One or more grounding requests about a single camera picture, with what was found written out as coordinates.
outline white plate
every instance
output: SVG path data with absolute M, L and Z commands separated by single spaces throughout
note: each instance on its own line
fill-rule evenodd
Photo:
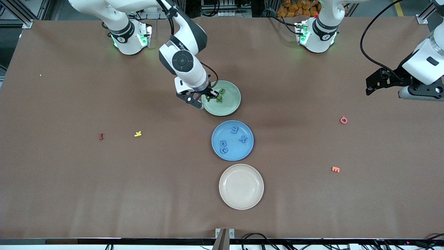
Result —
M 233 165 L 223 172 L 219 181 L 219 193 L 230 207 L 246 210 L 254 207 L 264 194 L 261 174 L 247 164 Z

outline green light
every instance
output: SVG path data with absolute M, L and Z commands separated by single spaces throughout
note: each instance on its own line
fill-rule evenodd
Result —
M 301 44 L 306 44 L 309 36 L 310 36 L 310 31 L 308 30 L 307 33 L 305 33 L 301 37 Z
M 332 45 L 334 43 L 334 38 L 336 37 L 336 35 L 337 35 L 337 32 L 334 33 L 333 38 L 332 38 L 332 42 L 330 43 L 330 45 Z
M 117 47 L 117 43 L 115 42 L 115 39 L 114 39 L 114 37 L 113 36 L 111 36 L 111 38 L 112 38 L 112 40 L 113 40 L 113 42 L 114 42 L 114 46 L 115 47 Z
M 140 45 L 146 46 L 147 45 L 147 39 L 144 36 L 138 35 L 137 38 L 140 41 Z

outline wire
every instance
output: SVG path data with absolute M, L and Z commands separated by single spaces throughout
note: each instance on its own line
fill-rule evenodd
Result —
M 167 8 L 165 7 L 165 5 L 163 4 L 163 2 L 161 0 L 157 0 L 157 3 L 160 5 L 160 7 L 162 8 L 163 12 L 167 13 Z M 171 20 L 171 18 L 168 18 L 168 22 L 170 23 L 170 28 L 171 28 L 171 35 L 174 35 L 174 23 L 173 20 Z
M 391 243 L 389 240 L 387 240 L 387 242 L 389 243 L 389 244 L 392 244 L 392 245 L 394 245 L 396 248 L 398 248 L 399 250 L 405 250 L 404 248 L 402 248 L 402 247 L 400 247 L 400 246 L 398 246 L 398 245 L 396 245 L 396 244 L 393 244 L 393 243 Z
M 245 250 L 245 248 L 244 248 L 245 240 L 246 240 L 248 237 L 253 236 L 253 235 L 260 235 L 260 236 L 262 236 L 262 237 L 268 242 L 268 244 L 269 244 L 270 246 L 272 246 L 272 247 L 273 247 L 274 249 L 276 249 L 276 250 L 280 250 L 279 247 L 278 247 L 277 245 L 271 243 L 270 240 L 267 239 L 267 237 L 265 237 L 265 235 L 263 235 L 263 234 L 261 234 L 261 233 L 250 233 L 250 234 L 247 234 L 247 235 L 244 237 L 244 239 L 242 240 L 242 250 Z
M 204 13 L 202 12 L 202 15 L 203 15 L 203 16 L 208 16 L 208 17 L 215 16 L 215 15 L 219 12 L 220 7 L 221 7 L 221 2 L 220 2 L 219 0 L 216 0 L 216 2 L 214 3 L 214 9 L 213 9 L 213 11 L 212 11 L 209 15 L 204 14 Z
M 395 73 L 392 69 L 390 69 L 389 67 L 385 66 L 384 64 L 382 64 L 382 63 L 380 63 L 380 62 L 378 62 L 378 61 L 372 59 L 370 56 L 368 56 L 367 53 L 365 53 L 364 48 L 362 47 L 362 42 L 364 41 L 365 34 L 366 34 L 367 31 L 369 30 L 370 26 L 372 26 L 372 24 L 376 21 L 376 19 L 377 19 L 380 15 L 382 15 L 382 13 L 384 13 L 386 10 L 388 10 L 391 6 L 394 6 L 395 4 L 397 4 L 397 3 L 401 2 L 401 1 L 403 1 L 403 0 L 396 0 L 396 1 L 394 1 L 393 3 L 389 4 L 387 7 L 385 7 L 385 9 L 383 9 L 381 12 L 379 12 L 379 14 L 377 14 L 375 18 L 373 18 L 373 20 L 372 20 L 372 21 L 367 25 L 367 27 L 365 28 L 364 33 L 362 33 L 362 36 L 361 36 L 361 42 L 359 43 L 359 46 L 360 46 L 360 48 L 361 48 L 361 52 L 362 52 L 362 54 L 363 54 L 363 55 L 364 55 L 364 56 L 365 56 L 370 62 L 372 62 L 372 63 L 374 63 L 374 64 L 380 66 L 381 68 L 384 68 L 385 70 L 389 71 L 389 72 L 390 72 L 392 75 L 394 75 L 399 81 L 401 81 L 401 82 L 405 82 L 404 80 L 402 80 L 401 78 L 399 78 L 399 76 L 396 75 L 396 73 Z
M 297 26 L 296 24 L 289 24 L 289 23 L 287 23 L 287 22 L 285 22 L 285 21 L 282 21 L 282 20 L 280 20 L 280 19 L 278 19 L 278 18 L 276 18 L 276 17 L 274 17 L 274 16 L 266 16 L 266 17 L 268 17 L 268 18 L 273 18 L 273 19 L 277 20 L 278 22 L 280 22 L 281 24 L 286 24 L 286 25 L 288 25 L 288 26 L 292 26 L 292 27 L 296 27 L 296 26 Z
M 427 238 L 426 240 L 433 240 L 433 239 L 441 237 L 441 236 L 444 236 L 444 234 L 437 234 L 437 235 L 435 235 L 433 237 Z
M 302 247 L 300 250 L 304 250 L 305 248 L 307 248 L 307 247 L 309 247 L 309 246 L 311 246 L 311 245 L 314 245 L 314 243 L 310 243 L 310 244 L 308 244 L 308 245 L 305 245 L 305 246 Z
M 355 10 L 358 8 L 358 6 L 359 6 L 359 4 L 355 4 L 355 5 L 353 5 L 352 7 L 351 7 L 351 12 L 349 12 L 349 15 L 348 15 L 348 17 L 351 17 L 352 15 L 353 15 L 353 13 L 355 12 Z
M 3 15 L 5 10 L 6 10 L 6 7 L 0 4 L 0 12 L 1 12 L 0 16 Z
M 214 88 L 216 86 L 216 84 L 219 82 L 219 76 L 216 73 L 216 71 L 214 71 L 210 66 L 204 64 L 203 62 L 200 62 L 202 65 L 204 65 L 205 67 L 207 67 L 209 70 L 213 71 L 214 75 L 216 76 L 216 81 L 214 82 L 214 84 L 212 86 L 210 86 L 210 88 Z
M 375 242 L 375 245 L 378 248 L 378 250 L 383 250 L 382 247 L 379 245 L 379 243 L 376 240 L 373 240 L 373 242 Z
M 242 6 L 249 4 L 250 2 L 251 2 L 251 0 L 240 0 L 237 3 L 236 3 L 236 1 L 234 3 L 236 4 L 236 7 L 240 8 Z
M 284 21 L 284 18 L 281 17 L 281 19 L 282 19 L 282 22 L 283 22 L 283 24 L 285 25 L 285 27 L 287 27 L 287 29 L 290 30 L 291 33 L 296 34 L 296 35 L 300 35 L 300 36 L 303 35 L 303 34 L 300 33 L 300 32 L 296 32 L 296 31 L 291 30 L 290 27 L 288 27 L 288 24 Z
M 239 11 L 238 13 L 241 14 L 243 18 L 247 18 L 246 16 L 244 16 L 244 14 L 242 13 L 241 9 L 238 8 L 237 11 Z
M 332 245 L 324 245 L 324 244 L 323 244 L 323 246 L 325 246 L 326 248 L 328 248 L 328 249 L 330 249 L 330 250 L 332 250 L 332 249 L 335 249 L 335 250 L 347 250 L 347 249 L 348 249 L 348 248 L 341 249 L 341 248 L 339 247 L 339 245 L 337 245 L 337 247 L 334 247 L 334 246 L 332 246 Z
M 114 245 L 111 243 L 108 243 L 108 245 L 105 247 L 105 250 L 114 250 Z
M 293 250 L 298 250 L 296 247 L 294 247 L 293 246 L 293 241 L 292 240 L 290 240 L 290 245 L 289 245 L 291 248 L 293 248 Z

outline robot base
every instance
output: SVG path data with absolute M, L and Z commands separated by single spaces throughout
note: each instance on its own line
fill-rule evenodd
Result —
M 151 26 L 147 27 L 146 24 L 134 19 L 131 19 L 131 22 L 134 24 L 135 31 L 126 43 L 120 43 L 112 37 L 114 46 L 125 55 L 137 54 L 144 47 L 149 47 L 151 41 Z
M 309 51 L 314 53 L 322 53 L 327 51 L 329 47 L 334 43 L 334 38 L 337 32 L 334 33 L 328 40 L 322 41 L 321 38 L 310 30 L 313 27 L 313 22 L 316 18 L 311 17 L 306 21 L 299 23 L 299 26 L 295 27 L 296 33 L 302 33 L 302 35 L 296 35 L 298 44 L 306 47 Z

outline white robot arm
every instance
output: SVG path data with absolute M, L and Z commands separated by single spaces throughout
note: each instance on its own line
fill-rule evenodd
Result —
M 320 0 L 322 9 L 319 16 L 311 17 L 296 26 L 296 37 L 300 45 L 309 51 L 322 53 L 334 43 L 339 24 L 345 16 L 342 3 L 362 3 L 369 0 Z
M 131 20 L 126 12 L 150 7 L 161 7 L 168 19 L 179 24 L 180 29 L 170 36 L 169 41 L 159 49 L 161 63 L 176 75 L 177 96 L 186 103 L 202 109 L 199 98 L 217 98 L 219 93 L 212 90 L 207 75 L 196 54 L 206 47 L 205 31 L 181 11 L 171 0 L 69 0 L 79 12 L 101 19 L 111 33 L 115 46 L 126 55 L 136 54 L 148 44 L 146 24 Z
M 432 0 L 437 12 L 444 16 L 444 0 Z M 444 101 L 444 22 L 427 36 L 414 51 L 391 71 L 380 68 L 370 75 L 366 94 L 393 86 L 404 86 L 399 98 Z

